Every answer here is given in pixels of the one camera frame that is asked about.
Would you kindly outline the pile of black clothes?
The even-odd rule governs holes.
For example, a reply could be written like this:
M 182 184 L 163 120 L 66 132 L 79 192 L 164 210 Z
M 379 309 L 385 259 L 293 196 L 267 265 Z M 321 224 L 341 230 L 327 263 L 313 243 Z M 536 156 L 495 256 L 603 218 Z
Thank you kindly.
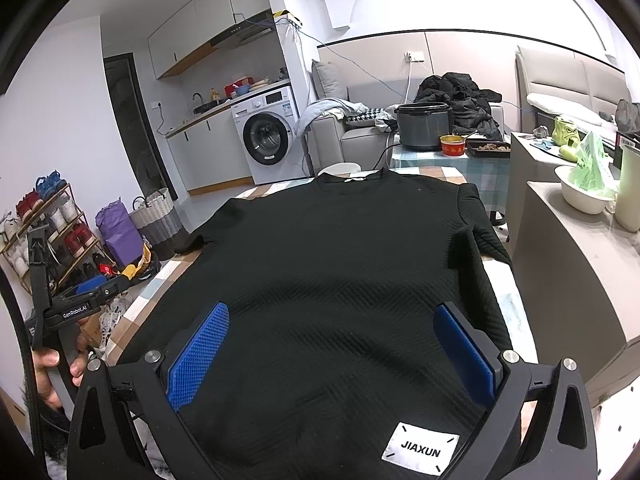
M 452 132 L 458 136 L 479 134 L 486 139 L 503 139 L 491 113 L 492 103 L 501 103 L 502 94 L 481 89 L 469 74 L 432 75 L 421 82 L 414 104 L 446 104 L 452 111 Z

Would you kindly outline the shoe rack with shoes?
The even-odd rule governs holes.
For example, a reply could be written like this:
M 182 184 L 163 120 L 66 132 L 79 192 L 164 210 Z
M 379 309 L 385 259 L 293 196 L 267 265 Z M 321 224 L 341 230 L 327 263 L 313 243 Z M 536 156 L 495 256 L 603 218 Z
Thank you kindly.
M 57 171 L 36 180 L 34 188 L 1 218 L 1 257 L 25 292 L 32 291 L 28 236 L 44 232 L 51 292 L 115 271 L 115 261 L 89 226 L 72 186 Z

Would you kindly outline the purple bag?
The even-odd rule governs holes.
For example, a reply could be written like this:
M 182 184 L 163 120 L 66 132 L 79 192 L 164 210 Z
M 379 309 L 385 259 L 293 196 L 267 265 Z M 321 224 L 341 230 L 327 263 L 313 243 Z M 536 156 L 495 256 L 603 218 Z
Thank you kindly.
M 142 236 L 121 200 L 109 203 L 96 214 L 96 227 L 107 251 L 122 268 L 142 257 Z

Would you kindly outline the woven laundry basket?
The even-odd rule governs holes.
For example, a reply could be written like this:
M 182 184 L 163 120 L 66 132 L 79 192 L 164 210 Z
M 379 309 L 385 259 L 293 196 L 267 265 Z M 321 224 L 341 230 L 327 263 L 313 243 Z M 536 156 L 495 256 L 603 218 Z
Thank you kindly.
M 129 217 L 160 261 L 171 259 L 189 236 L 168 188 L 136 197 Z

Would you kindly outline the grey cabinet counter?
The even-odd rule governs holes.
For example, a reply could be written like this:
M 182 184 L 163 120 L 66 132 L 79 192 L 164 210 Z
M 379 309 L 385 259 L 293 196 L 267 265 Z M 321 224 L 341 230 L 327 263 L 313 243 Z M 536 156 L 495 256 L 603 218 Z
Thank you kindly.
M 574 359 L 592 403 L 639 376 L 639 237 L 570 206 L 562 162 L 512 136 L 510 251 L 538 359 Z

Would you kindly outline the white basin with green bag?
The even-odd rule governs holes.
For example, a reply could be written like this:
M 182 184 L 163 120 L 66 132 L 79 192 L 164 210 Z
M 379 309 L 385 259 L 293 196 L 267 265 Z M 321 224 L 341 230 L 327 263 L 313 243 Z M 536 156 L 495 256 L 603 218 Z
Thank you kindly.
M 578 144 L 574 166 L 557 166 L 555 175 L 564 200 L 584 214 L 597 216 L 617 198 L 618 182 L 612 174 L 611 159 L 595 132 L 588 133 Z

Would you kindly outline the black food tray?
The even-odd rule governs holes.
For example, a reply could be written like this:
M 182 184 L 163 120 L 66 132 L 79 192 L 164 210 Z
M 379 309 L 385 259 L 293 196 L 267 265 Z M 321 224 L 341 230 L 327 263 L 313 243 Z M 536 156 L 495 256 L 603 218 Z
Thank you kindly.
M 466 149 L 477 158 L 509 158 L 511 156 L 511 144 L 483 139 L 469 139 L 466 141 Z

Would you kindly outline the kitchen counter cabinets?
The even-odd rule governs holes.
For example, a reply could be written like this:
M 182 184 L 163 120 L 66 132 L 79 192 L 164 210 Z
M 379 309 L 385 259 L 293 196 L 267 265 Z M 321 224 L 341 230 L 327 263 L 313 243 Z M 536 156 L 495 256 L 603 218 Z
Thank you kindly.
M 214 107 L 188 124 L 171 131 L 167 142 L 186 192 L 207 193 L 212 186 L 250 179 L 250 167 L 232 115 L 233 105 L 290 83 L 288 79 L 267 84 L 245 96 Z

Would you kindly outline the white kettle jug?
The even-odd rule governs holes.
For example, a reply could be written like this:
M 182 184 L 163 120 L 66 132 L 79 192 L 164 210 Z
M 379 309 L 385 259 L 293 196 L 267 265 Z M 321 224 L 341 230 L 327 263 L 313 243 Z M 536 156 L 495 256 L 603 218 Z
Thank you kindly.
M 640 155 L 639 149 L 622 146 L 620 185 L 615 204 L 615 219 L 627 231 L 640 229 Z

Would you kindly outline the red yellow bowl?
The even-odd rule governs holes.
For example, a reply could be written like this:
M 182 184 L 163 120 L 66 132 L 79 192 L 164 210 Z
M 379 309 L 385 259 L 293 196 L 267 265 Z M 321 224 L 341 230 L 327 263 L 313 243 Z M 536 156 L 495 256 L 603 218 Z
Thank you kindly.
M 464 155 L 466 141 L 463 136 L 447 134 L 446 136 L 441 136 L 439 141 L 442 154 L 445 156 L 459 157 Z

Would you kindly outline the green toy figure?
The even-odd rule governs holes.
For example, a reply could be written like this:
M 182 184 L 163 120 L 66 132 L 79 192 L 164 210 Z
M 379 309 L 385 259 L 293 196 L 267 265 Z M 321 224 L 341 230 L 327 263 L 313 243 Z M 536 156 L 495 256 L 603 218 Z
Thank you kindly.
M 552 141 L 559 148 L 559 155 L 569 162 L 578 161 L 578 146 L 580 137 L 572 122 L 566 122 L 561 117 L 554 118 Z

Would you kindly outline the black electric cooker pot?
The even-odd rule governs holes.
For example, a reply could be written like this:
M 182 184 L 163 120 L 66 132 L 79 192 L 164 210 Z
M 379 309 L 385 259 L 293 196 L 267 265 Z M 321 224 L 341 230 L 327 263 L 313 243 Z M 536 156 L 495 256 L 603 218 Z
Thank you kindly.
M 439 151 L 451 132 L 452 110 L 445 104 L 404 104 L 396 110 L 399 141 L 413 151 Z

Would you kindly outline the white front-load washing machine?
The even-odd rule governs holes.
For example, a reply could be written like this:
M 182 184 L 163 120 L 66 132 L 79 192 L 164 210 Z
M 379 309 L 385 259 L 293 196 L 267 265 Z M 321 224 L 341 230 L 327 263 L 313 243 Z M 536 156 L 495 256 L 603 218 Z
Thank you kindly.
M 231 114 L 255 184 L 309 176 L 289 84 L 233 104 Z

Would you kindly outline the grey sofa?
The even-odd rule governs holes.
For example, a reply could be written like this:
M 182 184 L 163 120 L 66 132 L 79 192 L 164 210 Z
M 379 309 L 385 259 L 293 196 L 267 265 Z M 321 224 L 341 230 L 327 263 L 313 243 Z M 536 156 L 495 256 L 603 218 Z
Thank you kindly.
M 388 107 L 368 107 L 349 99 L 340 69 L 314 61 L 311 79 L 318 100 L 300 116 L 296 136 L 306 136 L 317 169 L 338 162 L 356 162 L 363 169 L 386 165 L 393 136 L 399 136 L 396 110 L 415 99 Z

